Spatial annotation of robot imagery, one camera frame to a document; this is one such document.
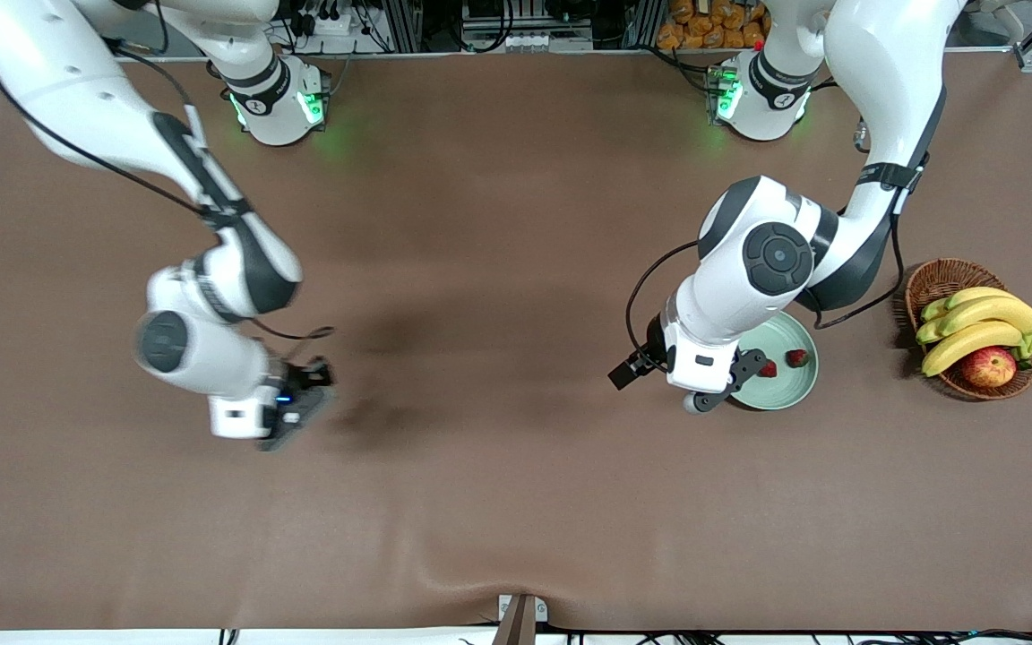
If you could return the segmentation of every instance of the power strip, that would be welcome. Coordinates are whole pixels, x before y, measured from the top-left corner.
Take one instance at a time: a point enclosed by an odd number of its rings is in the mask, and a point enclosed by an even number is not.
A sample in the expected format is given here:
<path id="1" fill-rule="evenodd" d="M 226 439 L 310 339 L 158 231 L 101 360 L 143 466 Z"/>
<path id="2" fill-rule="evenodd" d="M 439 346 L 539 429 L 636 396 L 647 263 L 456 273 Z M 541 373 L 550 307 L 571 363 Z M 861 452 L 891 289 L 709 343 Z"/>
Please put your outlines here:
<path id="1" fill-rule="evenodd" d="M 353 25 L 352 13 L 345 12 L 341 13 L 341 17 L 335 21 L 319 20 L 316 21 L 316 29 L 313 31 L 313 36 L 348 36 L 349 28 Z"/>

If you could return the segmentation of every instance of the green plate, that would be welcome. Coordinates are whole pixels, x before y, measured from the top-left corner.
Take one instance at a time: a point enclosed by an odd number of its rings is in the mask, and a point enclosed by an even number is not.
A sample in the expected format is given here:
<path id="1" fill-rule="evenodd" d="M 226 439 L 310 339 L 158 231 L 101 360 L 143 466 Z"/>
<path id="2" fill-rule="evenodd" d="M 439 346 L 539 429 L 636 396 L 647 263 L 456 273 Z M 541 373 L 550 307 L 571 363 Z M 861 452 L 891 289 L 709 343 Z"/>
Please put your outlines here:
<path id="1" fill-rule="evenodd" d="M 786 312 L 778 312 L 774 318 L 743 334 L 738 340 L 738 348 L 744 351 L 762 349 L 778 366 L 778 376 L 774 379 L 750 377 L 741 390 L 733 393 L 733 398 L 742 405 L 757 410 L 791 408 L 806 398 L 818 380 L 818 349 L 806 327 Z M 787 366 L 786 352 L 792 349 L 807 350 L 810 362 L 803 367 Z"/>

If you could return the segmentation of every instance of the green indicator light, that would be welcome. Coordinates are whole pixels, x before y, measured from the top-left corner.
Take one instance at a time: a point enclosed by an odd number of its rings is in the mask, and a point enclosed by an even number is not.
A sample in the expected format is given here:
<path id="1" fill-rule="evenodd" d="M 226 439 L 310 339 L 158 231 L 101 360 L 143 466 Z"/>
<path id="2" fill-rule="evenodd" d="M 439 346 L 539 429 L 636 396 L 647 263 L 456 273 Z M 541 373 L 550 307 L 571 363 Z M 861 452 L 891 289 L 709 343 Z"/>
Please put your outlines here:
<path id="1" fill-rule="evenodd" d="M 237 98 L 233 94 L 229 94 L 229 102 L 233 103 L 233 109 L 237 112 L 237 123 L 241 124 L 241 127 L 246 127 L 246 115 L 241 114 L 241 106 L 237 103 Z"/>
<path id="2" fill-rule="evenodd" d="M 300 92 L 297 93 L 297 99 L 302 105 L 304 119 L 308 119 L 310 123 L 320 123 L 323 118 L 321 116 L 321 99 L 313 94 L 307 95 Z"/>
<path id="3" fill-rule="evenodd" d="M 799 99 L 799 111 L 795 114 L 795 121 L 802 119 L 803 115 L 806 115 L 806 102 L 810 97 L 811 91 L 807 90 L 806 94 L 803 94 L 803 97 Z"/>
<path id="4" fill-rule="evenodd" d="M 735 106 L 743 96 L 742 83 L 735 82 L 734 85 L 719 99 L 719 119 L 730 119 L 735 115 Z"/>

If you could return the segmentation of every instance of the cable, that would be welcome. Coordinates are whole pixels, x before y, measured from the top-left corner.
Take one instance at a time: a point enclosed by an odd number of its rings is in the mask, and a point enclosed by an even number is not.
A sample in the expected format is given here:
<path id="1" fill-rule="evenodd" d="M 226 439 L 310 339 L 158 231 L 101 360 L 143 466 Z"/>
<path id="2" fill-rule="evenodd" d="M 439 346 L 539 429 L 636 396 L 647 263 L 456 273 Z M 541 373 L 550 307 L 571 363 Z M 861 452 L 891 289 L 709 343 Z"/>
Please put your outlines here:
<path id="1" fill-rule="evenodd" d="M 878 304 L 878 302 L 884 301 L 884 299 L 892 297 L 894 294 L 898 293 L 898 290 L 902 289 L 902 285 L 904 285 L 906 279 L 906 265 L 904 264 L 904 262 L 902 262 L 902 249 L 901 246 L 898 244 L 898 213 L 894 212 L 894 204 L 897 203 L 901 191 L 896 191 L 894 199 L 890 201 L 890 241 L 892 243 L 892 247 L 894 249 L 894 264 L 898 265 L 898 279 L 897 281 L 894 281 L 894 286 L 883 295 L 880 295 L 875 299 L 872 299 L 872 301 L 856 309 L 852 312 L 849 312 L 849 314 L 839 316 L 839 318 L 836 318 L 831 322 L 823 322 L 823 305 L 818 304 L 818 298 L 815 297 L 813 291 L 810 290 L 810 287 L 805 287 L 803 291 L 806 291 L 807 296 L 811 298 L 811 302 L 814 302 L 815 329 L 829 329 L 831 327 L 834 327 L 835 325 L 839 325 L 839 323 L 846 323 L 847 320 L 854 318 L 857 315 L 863 314 L 864 311 L 871 309 L 871 307 L 875 307 L 876 304 Z"/>
<path id="2" fill-rule="evenodd" d="M 683 76 L 684 80 L 687 80 L 687 85 L 695 87 L 703 94 L 711 93 L 711 91 L 708 90 L 708 87 L 706 87 L 705 85 L 700 85 L 700 83 L 697 83 L 696 79 L 690 76 L 690 72 L 687 71 L 687 69 L 683 68 L 683 63 L 679 62 L 679 57 L 677 57 L 675 50 L 671 51 L 671 57 L 675 59 L 676 69 L 679 70 L 679 73 L 681 74 L 681 76 Z"/>
<path id="3" fill-rule="evenodd" d="M 165 54 L 169 49 L 169 30 L 165 26 L 165 17 L 161 15 L 161 0 L 154 0 L 154 5 L 159 11 L 159 26 L 161 28 L 161 49 L 156 51 L 156 55 Z"/>
<path id="4" fill-rule="evenodd" d="M 668 65 L 673 66 L 673 68 L 684 69 L 687 71 L 696 71 L 700 73 L 708 73 L 708 68 L 705 68 L 705 66 L 691 65 L 688 63 L 680 62 L 679 60 L 677 60 L 677 58 L 669 57 L 668 54 L 664 54 L 663 50 L 659 50 L 658 47 L 652 47 L 651 44 L 634 44 L 632 45 L 632 47 L 628 47 L 628 50 L 642 50 L 643 52 L 651 52 L 652 54 L 655 54 L 656 58 L 659 58 L 660 61 L 668 63 Z"/>
<path id="5" fill-rule="evenodd" d="M 811 88 L 811 92 L 817 92 L 819 90 L 826 90 L 828 87 L 839 87 L 839 82 L 835 80 L 835 77 L 828 77 L 827 80 L 819 83 Z"/>
<path id="6" fill-rule="evenodd" d="M 5 91 L 5 87 L 3 86 L 3 82 L 1 80 L 0 80 L 0 90 L 3 91 L 3 96 L 7 99 L 7 102 L 13 105 L 13 107 L 15 107 L 15 109 L 19 110 L 22 114 L 22 116 L 24 116 L 26 121 L 29 121 L 32 126 L 36 127 L 46 136 L 50 136 L 51 139 L 55 139 L 55 141 L 57 141 L 58 143 L 62 143 L 63 146 L 70 148 L 71 151 L 78 153 L 78 155 L 84 156 L 84 158 L 87 158 L 88 160 L 97 163 L 99 166 L 106 168 L 106 170 L 116 172 L 122 176 L 126 176 L 127 180 L 132 181 L 132 183 L 134 184 L 138 184 L 139 187 L 146 188 L 147 191 L 155 192 L 158 195 L 165 197 L 165 199 L 168 199 L 173 203 L 180 205 L 181 207 L 188 209 L 188 212 L 190 213 L 197 214 L 198 216 L 205 215 L 203 209 L 201 209 L 200 207 L 196 207 L 194 204 L 189 203 L 189 201 L 187 200 L 183 200 L 180 196 L 176 196 L 173 193 L 169 193 L 164 188 L 156 187 L 154 184 L 149 183 L 149 181 L 147 180 L 140 179 L 140 176 L 132 172 L 123 170 L 123 168 L 120 168 L 114 165 L 112 163 L 107 162 L 107 160 L 99 158 L 98 155 L 93 155 L 91 153 L 88 153 L 87 151 L 82 150 L 80 147 L 77 147 L 74 143 L 68 141 L 68 139 L 65 138 L 65 136 L 58 134 L 58 132 L 54 132 L 53 130 L 51 130 L 50 127 L 46 127 L 44 123 L 37 121 L 37 119 L 34 119 L 33 115 L 29 114 L 29 111 L 26 111 L 25 107 L 21 106 L 20 103 L 18 103 L 17 99 L 11 97 L 9 92 Z"/>
<path id="7" fill-rule="evenodd" d="M 640 281 L 635 284 L 635 289 L 632 289 L 632 295 L 627 296 L 627 307 L 625 311 L 623 311 L 623 322 L 627 324 L 627 338 L 631 338 L 632 347 L 634 347 L 635 351 L 639 352 L 639 355 L 642 356 L 643 362 L 650 364 L 650 366 L 654 367 L 656 370 L 663 372 L 664 375 L 667 375 L 668 368 L 664 367 L 663 364 L 656 363 L 655 360 L 652 360 L 651 356 L 648 356 L 647 352 L 643 351 L 643 347 L 640 346 L 640 342 L 635 338 L 635 330 L 632 329 L 632 305 L 635 304 L 635 297 L 640 294 L 640 289 L 643 289 L 643 283 L 647 281 L 651 273 L 654 273 L 656 268 L 659 268 L 660 264 L 671 260 L 671 258 L 676 254 L 685 252 L 685 250 L 699 244 L 700 240 L 687 241 L 687 244 L 677 246 L 675 249 L 670 250 L 670 252 L 665 253 L 659 260 L 652 262 L 651 266 L 648 266 L 648 269 L 644 270 L 643 275 L 640 275 Z"/>
<path id="8" fill-rule="evenodd" d="M 382 36 L 381 29 L 377 27 L 377 21 L 373 20 L 373 11 L 369 9 L 369 5 L 365 3 L 365 0 L 356 0 L 356 2 L 359 3 L 359 5 L 356 3 L 353 4 L 353 11 L 356 12 L 356 20 L 361 21 L 361 26 L 363 26 L 364 29 L 369 30 L 367 32 L 368 37 L 372 37 L 373 43 L 376 44 L 377 47 L 380 47 L 385 54 L 391 54 L 392 47 L 389 47 L 389 41 L 385 40 L 384 36 Z"/>
<path id="9" fill-rule="evenodd" d="M 181 83 L 178 82 L 178 78 L 173 77 L 173 74 L 165 71 L 165 69 L 163 68 L 163 66 L 155 63 L 154 61 L 147 60 L 147 58 L 141 58 L 141 57 L 139 57 L 138 54 L 134 54 L 132 52 L 127 52 L 127 50 L 123 50 L 122 47 L 115 49 L 115 53 L 122 54 L 123 57 L 130 58 L 131 60 L 139 62 L 141 65 L 146 65 L 146 66 L 148 66 L 148 68 L 151 68 L 152 70 L 155 70 L 163 78 L 166 78 L 166 80 L 169 82 L 169 85 L 173 86 L 173 89 L 176 91 L 178 95 L 180 95 L 180 97 L 181 97 L 181 102 L 185 103 L 185 105 L 193 105 L 194 104 L 193 100 L 191 98 L 189 98 L 189 93 L 186 92 L 185 87 L 181 86 Z"/>
<path id="10" fill-rule="evenodd" d="M 353 51 L 349 53 L 349 57 L 345 59 L 345 66 L 341 68 L 341 76 L 336 77 L 336 85 L 329 87 L 328 97 L 333 98 L 336 96 L 336 92 L 341 91 L 341 84 L 345 82 L 345 76 L 349 73 L 349 63 L 353 62 L 353 54 L 356 54 L 356 39 L 353 39 Z"/>
<path id="11" fill-rule="evenodd" d="M 326 325 L 323 327 L 318 327 L 316 329 L 313 329 L 312 331 L 310 331 L 310 333 L 304 334 L 303 336 L 298 336 L 294 334 L 284 333 L 284 331 L 276 330 L 273 327 L 269 327 L 268 325 L 266 325 L 266 323 L 261 322 L 261 320 L 258 320 L 257 318 L 250 318 L 249 321 L 253 323 L 255 326 L 257 326 L 258 329 L 265 331 L 265 333 L 275 335 L 276 337 L 279 338 L 286 338 L 288 340 L 288 342 L 303 342 L 303 343 L 315 342 L 318 338 L 331 336 L 333 331 L 336 331 L 336 327 Z M 294 347 L 294 351 L 290 351 L 289 354 L 290 355 L 295 354 L 295 352 L 298 351 L 299 349 L 300 346 Z"/>
<path id="12" fill-rule="evenodd" d="M 453 15 L 451 15 L 453 17 L 453 21 L 455 24 L 463 26 L 464 22 L 462 18 L 456 15 L 455 13 L 455 7 L 457 4 L 451 3 L 450 5 L 453 7 L 454 11 Z M 508 26 L 505 28 L 505 13 L 502 10 L 499 12 L 499 33 L 496 33 L 495 40 L 492 40 L 492 44 L 488 44 L 487 47 L 477 50 L 476 45 L 466 44 L 461 37 L 459 37 L 458 33 L 456 33 L 454 24 L 448 25 L 448 36 L 451 36 L 451 40 L 453 40 L 453 42 L 455 42 L 455 44 L 464 52 L 470 52 L 472 54 L 487 54 L 488 52 L 495 51 L 502 44 L 507 42 L 508 37 L 513 34 L 513 27 L 516 26 L 516 9 L 513 7 L 513 1 L 505 0 L 505 6 L 508 7 Z"/>
<path id="13" fill-rule="evenodd" d="M 297 39 L 294 37 L 294 32 L 289 28 L 289 18 L 282 17 L 282 24 L 286 25 L 286 36 L 289 37 L 289 53 L 297 53 Z"/>

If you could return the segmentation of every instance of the brown table surface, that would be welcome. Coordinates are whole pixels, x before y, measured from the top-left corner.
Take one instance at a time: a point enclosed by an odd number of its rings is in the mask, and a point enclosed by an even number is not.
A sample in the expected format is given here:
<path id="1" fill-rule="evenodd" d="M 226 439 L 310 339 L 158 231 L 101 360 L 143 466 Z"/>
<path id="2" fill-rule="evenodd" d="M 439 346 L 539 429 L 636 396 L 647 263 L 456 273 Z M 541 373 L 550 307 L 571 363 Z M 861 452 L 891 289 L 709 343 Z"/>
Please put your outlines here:
<path id="1" fill-rule="evenodd" d="M 885 307 L 814 334 L 787 412 L 691 417 L 657 376 L 606 378 L 636 278 L 732 181 L 844 203 L 839 90 L 753 143 L 653 58 L 359 61 L 328 131 L 275 150 L 173 69 L 302 260 L 267 322 L 336 326 L 315 349 L 341 399 L 276 454 L 209 436 L 131 356 L 147 278 L 208 233 L 0 99 L 0 628 L 474 623 L 523 590 L 570 628 L 1032 630 L 1032 388 L 942 396 Z M 906 260 L 981 262 L 1032 302 L 1032 74 L 952 54 L 945 76 Z"/>

